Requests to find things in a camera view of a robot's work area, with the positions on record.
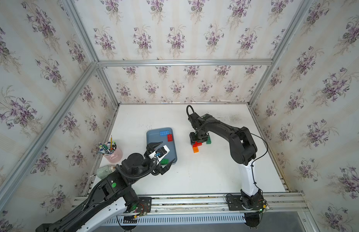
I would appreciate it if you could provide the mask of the light blue lego brick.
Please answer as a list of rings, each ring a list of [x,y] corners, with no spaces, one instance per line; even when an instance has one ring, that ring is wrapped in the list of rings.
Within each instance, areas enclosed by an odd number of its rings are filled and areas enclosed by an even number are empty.
[[[168,130],[159,131],[160,136],[168,136],[169,134],[170,134],[170,131],[168,131]]]

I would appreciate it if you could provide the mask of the long red lego brick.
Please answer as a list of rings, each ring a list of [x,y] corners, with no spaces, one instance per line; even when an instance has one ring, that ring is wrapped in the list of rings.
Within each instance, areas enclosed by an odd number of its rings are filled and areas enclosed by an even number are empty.
[[[195,142],[195,144],[193,144],[193,148],[195,148],[195,147],[199,147],[199,146],[201,146],[203,143],[198,143],[198,142]]]

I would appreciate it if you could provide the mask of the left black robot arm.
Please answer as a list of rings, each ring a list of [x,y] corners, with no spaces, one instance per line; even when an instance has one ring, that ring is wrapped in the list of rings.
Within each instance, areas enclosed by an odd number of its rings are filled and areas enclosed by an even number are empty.
[[[111,216],[133,212],[139,205],[139,197],[132,185],[153,174],[165,174],[171,167],[171,160],[165,166],[161,161],[171,150],[161,142],[149,143],[141,155],[132,153],[115,171],[99,181],[87,199],[66,216],[54,223],[43,223],[37,232],[91,232]]]

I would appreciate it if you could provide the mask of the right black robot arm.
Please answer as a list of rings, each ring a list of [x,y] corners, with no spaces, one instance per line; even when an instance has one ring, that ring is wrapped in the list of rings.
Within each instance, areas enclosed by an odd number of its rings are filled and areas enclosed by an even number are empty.
[[[258,149],[249,129],[230,126],[210,114],[199,116],[195,112],[188,114],[188,121],[194,129],[194,132],[190,133],[190,143],[193,147],[206,143],[210,132],[229,143],[231,158],[240,165],[241,202],[245,209],[251,209],[252,205],[261,199],[261,191],[255,184],[252,165]]]

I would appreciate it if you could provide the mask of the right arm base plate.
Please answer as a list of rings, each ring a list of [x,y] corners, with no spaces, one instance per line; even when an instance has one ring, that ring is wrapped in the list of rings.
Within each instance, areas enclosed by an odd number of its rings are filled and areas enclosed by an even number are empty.
[[[255,194],[252,197],[227,194],[225,200],[230,211],[247,210],[259,213],[265,210],[267,204],[267,201],[260,194]]]

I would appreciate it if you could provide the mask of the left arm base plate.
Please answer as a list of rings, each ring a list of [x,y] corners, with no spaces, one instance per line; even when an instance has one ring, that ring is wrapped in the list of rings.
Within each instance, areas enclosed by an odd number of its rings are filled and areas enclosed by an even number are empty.
[[[145,216],[151,212],[152,197],[139,197],[138,201],[131,203],[125,213],[133,213],[136,216]]]

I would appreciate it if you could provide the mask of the blue-grey plastic tray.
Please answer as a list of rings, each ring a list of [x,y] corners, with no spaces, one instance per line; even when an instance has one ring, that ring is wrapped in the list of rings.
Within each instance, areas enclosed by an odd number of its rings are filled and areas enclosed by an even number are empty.
[[[173,142],[168,142],[167,141],[167,136],[160,136],[159,135],[159,131],[166,131],[166,130],[170,131],[170,134],[173,135]],[[177,162],[177,151],[176,151],[174,133],[173,133],[172,128],[166,127],[166,128],[149,130],[149,131],[146,132],[146,140],[147,140],[147,144],[152,143],[152,142],[163,142],[161,145],[159,145],[159,148],[166,145],[170,149],[170,152],[169,152],[168,155],[165,156],[165,159],[169,159],[169,161],[175,160],[173,164],[176,164],[176,162]]]

